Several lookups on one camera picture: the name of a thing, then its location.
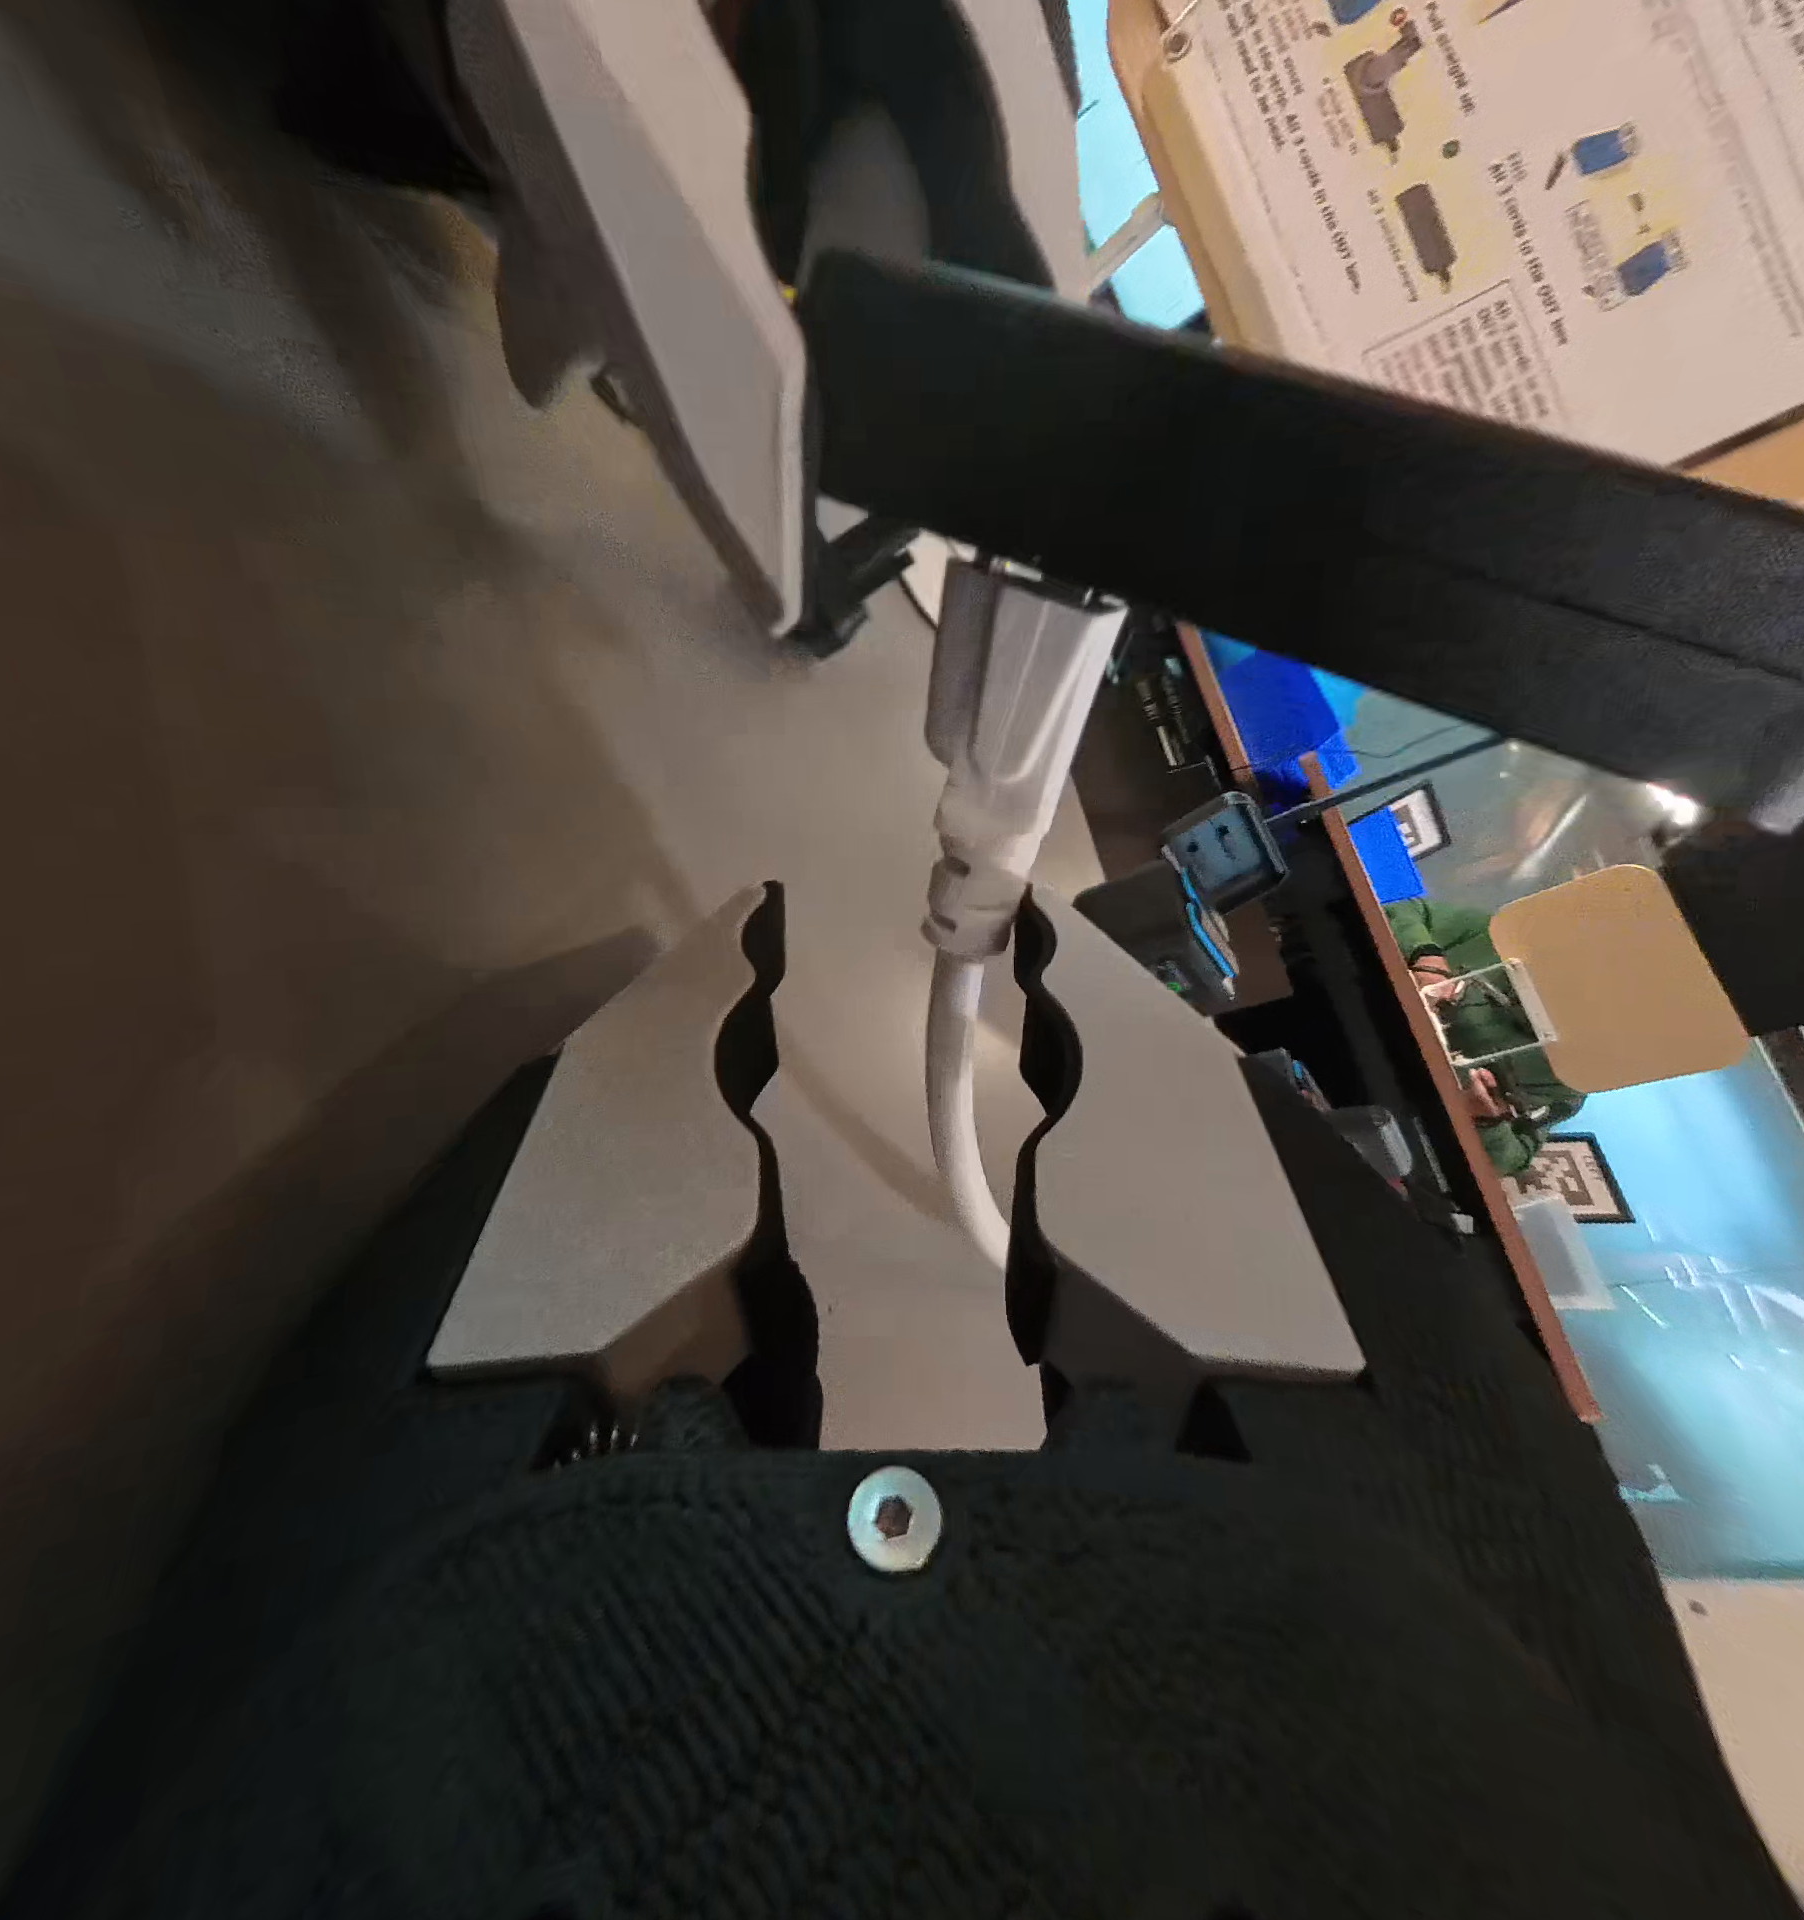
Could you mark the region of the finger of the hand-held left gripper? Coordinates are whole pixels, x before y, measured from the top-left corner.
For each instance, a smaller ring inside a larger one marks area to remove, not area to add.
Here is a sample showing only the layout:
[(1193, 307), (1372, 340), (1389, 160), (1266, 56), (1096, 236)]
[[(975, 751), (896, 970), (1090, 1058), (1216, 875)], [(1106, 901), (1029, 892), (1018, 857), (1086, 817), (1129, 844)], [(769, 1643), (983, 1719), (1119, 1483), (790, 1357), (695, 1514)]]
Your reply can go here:
[(1065, 4), (735, 8), (750, 198), (780, 280), (860, 251), (1088, 298)]
[(806, 353), (749, 190), (750, 111), (698, 4), (454, 4), (532, 405), (609, 372), (750, 614), (804, 611)]

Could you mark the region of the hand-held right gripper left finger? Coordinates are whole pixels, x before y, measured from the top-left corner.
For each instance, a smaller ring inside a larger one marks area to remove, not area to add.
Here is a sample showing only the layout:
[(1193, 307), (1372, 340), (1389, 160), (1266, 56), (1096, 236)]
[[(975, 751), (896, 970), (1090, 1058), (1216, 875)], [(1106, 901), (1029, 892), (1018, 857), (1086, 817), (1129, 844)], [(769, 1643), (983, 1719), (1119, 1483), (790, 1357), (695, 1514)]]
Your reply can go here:
[(780, 1068), (787, 892), (740, 888), (560, 1047), (427, 1357), (576, 1379), (634, 1433), (674, 1379), (762, 1446), (820, 1446), (820, 1309), (754, 1116)]

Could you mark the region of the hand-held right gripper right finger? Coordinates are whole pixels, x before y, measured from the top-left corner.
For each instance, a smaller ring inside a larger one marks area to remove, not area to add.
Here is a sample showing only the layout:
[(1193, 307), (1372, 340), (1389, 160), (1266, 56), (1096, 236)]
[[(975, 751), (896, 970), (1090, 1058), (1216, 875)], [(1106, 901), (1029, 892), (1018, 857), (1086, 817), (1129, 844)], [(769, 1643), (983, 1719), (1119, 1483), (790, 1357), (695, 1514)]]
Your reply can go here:
[(1176, 1437), (1242, 1382), (1362, 1379), (1242, 1051), (1047, 887), (1014, 915), (1011, 970), (1038, 1117), (1005, 1296), (1047, 1432), (1097, 1388)]

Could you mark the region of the black power strip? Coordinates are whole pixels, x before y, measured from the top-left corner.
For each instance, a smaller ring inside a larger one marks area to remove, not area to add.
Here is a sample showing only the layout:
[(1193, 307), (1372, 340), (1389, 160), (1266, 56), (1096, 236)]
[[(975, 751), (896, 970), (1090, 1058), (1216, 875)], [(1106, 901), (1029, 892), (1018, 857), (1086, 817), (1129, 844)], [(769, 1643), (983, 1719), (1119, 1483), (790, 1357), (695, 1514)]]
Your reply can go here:
[(845, 504), (1804, 822), (1802, 509), (950, 267), (797, 316)]

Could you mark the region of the white power plug with cord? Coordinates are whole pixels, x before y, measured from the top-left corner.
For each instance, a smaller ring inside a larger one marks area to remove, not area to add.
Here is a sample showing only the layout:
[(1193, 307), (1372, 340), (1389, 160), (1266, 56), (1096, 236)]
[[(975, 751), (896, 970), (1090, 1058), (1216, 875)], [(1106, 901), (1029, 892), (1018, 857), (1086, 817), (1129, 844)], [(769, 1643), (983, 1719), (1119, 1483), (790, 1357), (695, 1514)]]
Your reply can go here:
[(986, 964), (1006, 952), (1126, 611), (992, 559), (950, 559), (926, 742), (944, 769), (923, 936), (934, 948), (926, 1103), (965, 1238), (1005, 1272), (1011, 1224), (986, 1176), (975, 1038)]

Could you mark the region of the white board stand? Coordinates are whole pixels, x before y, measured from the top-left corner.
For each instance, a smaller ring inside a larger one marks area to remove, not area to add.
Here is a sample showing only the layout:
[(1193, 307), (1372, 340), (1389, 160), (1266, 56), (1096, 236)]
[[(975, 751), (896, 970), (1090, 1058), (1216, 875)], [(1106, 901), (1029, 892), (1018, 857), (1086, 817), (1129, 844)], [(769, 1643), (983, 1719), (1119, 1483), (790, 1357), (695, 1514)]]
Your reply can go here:
[(1105, 293), (1115, 279), (1142, 253), (1158, 232), (1170, 227), (1165, 198), (1158, 188), (1142, 198), (1129, 216), (1088, 253), (1088, 293)]

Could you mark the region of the dark grey device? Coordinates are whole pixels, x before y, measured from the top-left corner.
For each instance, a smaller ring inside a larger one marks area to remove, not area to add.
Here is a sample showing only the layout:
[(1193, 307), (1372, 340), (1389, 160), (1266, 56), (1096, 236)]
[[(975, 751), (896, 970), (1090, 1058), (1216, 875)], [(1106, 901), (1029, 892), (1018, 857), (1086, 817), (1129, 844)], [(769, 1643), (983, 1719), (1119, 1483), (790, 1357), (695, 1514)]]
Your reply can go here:
[(1405, 1186), (1415, 1173), (1417, 1158), (1409, 1136), (1386, 1105), (1330, 1108), (1324, 1117), (1390, 1184)]

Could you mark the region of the black device with green light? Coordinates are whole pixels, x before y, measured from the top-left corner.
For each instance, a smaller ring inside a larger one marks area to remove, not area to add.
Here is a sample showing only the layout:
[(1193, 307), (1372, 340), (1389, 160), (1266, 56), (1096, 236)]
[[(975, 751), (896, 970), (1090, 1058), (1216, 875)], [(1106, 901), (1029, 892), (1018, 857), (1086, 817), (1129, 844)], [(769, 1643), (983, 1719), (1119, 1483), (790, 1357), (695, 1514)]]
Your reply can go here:
[(1106, 878), (1073, 905), (1203, 1018), (1235, 1008), (1242, 968), (1228, 930), (1173, 864)]

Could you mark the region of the black device with blue trim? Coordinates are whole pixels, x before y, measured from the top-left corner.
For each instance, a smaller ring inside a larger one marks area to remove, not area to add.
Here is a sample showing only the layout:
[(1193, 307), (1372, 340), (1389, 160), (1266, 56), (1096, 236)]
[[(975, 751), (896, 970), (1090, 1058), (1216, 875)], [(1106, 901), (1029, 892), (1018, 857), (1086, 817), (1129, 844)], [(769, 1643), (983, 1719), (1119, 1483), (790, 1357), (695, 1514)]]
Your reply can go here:
[(1264, 900), (1291, 872), (1270, 819), (1246, 792), (1223, 793), (1178, 819), (1165, 830), (1162, 851), (1192, 900), (1219, 915)]

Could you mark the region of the tan rounded board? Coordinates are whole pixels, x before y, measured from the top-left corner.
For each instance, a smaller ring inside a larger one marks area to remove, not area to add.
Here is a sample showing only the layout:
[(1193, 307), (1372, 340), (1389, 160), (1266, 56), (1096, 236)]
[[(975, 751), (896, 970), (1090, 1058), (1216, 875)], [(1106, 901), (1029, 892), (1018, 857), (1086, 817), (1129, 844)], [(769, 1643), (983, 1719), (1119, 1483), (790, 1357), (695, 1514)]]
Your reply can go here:
[(1610, 866), (1491, 915), (1491, 946), (1538, 998), (1540, 1050), (1563, 1087), (1594, 1095), (1734, 1068), (1750, 1033), (1646, 866)]

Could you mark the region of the blue plastic bin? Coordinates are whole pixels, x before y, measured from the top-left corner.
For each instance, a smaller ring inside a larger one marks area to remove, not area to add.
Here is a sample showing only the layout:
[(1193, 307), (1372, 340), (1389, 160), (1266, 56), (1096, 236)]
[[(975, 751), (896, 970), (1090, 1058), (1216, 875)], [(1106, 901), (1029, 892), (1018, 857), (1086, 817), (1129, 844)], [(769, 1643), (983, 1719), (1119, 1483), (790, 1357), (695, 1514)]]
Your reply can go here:
[(1199, 638), (1248, 770), (1268, 799), (1301, 802), (1314, 793), (1303, 769), (1309, 757), (1330, 789), (1360, 779), (1362, 760), (1348, 727), (1367, 688), (1207, 629)]

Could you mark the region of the instruction sheet on wooden board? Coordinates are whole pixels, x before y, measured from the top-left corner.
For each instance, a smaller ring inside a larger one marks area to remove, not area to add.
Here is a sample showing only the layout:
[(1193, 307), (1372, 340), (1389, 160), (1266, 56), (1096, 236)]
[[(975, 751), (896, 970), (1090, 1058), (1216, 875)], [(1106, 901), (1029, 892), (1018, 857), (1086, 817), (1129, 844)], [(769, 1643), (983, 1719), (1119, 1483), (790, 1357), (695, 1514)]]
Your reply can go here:
[(1804, 2), (1111, 4), (1216, 338), (1804, 500)]

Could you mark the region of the black rectangular panel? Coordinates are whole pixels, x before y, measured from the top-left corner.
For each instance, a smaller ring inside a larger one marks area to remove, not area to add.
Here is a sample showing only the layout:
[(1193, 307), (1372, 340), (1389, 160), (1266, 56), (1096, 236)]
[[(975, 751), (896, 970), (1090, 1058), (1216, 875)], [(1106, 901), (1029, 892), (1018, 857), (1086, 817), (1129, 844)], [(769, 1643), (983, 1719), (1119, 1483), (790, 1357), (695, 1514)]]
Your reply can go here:
[(1711, 821), (1666, 846), (1660, 872), (1748, 1035), (1804, 1026), (1804, 822)]

